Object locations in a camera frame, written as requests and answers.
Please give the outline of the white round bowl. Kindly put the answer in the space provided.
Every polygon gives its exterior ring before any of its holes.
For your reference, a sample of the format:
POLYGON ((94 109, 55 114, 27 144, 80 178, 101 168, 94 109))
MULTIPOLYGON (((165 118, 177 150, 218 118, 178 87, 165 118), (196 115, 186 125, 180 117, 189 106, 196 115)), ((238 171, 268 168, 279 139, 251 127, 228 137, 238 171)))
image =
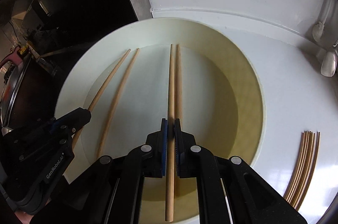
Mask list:
POLYGON ((114 66, 118 66, 92 111, 66 170, 75 180, 96 159, 110 105, 125 72, 104 153, 113 158, 140 146, 167 116, 170 46, 180 45, 182 129, 214 155, 257 160, 264 123, 262 91, 249 59, 254 35, 213 29, 183 19, 150 19, 122 27, 92 46, 69 73, 56 116, 87 108, 114 66))

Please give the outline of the dark pot with lid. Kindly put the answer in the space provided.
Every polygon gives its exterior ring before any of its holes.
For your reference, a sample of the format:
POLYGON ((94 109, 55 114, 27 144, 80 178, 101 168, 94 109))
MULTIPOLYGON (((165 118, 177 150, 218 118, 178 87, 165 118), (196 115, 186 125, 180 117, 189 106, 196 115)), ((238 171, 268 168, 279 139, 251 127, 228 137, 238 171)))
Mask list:
POLYGON ((27 69, 30 50, 28 45, 17 46, 12 52, 1 60, 1 68, 10 64, 5 72, 5 87, 1 94, 1 133, 5 135, 11 128, 9 127, 10 114, 14 105, 19 85, 22 82, 23 74, 27 69))

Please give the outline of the metal spatula hanging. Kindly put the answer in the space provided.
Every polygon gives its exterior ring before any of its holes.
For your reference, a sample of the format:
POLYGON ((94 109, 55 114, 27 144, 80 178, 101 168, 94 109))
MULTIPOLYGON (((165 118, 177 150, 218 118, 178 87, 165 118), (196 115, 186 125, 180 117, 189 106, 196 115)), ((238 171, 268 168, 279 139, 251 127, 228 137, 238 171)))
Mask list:
POLYGON ((337 45, 338 40, 327 49, 321 64, 321 75, 326 77, 333 77, 337 68, 337 45))

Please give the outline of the white dish brush hanging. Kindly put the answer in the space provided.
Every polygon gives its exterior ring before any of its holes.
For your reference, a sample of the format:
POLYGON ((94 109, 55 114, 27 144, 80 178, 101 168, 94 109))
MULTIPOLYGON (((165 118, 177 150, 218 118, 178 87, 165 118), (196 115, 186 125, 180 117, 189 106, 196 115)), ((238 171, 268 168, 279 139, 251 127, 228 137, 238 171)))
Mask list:
POLYGON ((325 23, 331 10, 332 1, 333 0, 326 0, 324 2, 319 21, 312 28, 312 37, 317 43, 320 42, 323 35, 325 23))

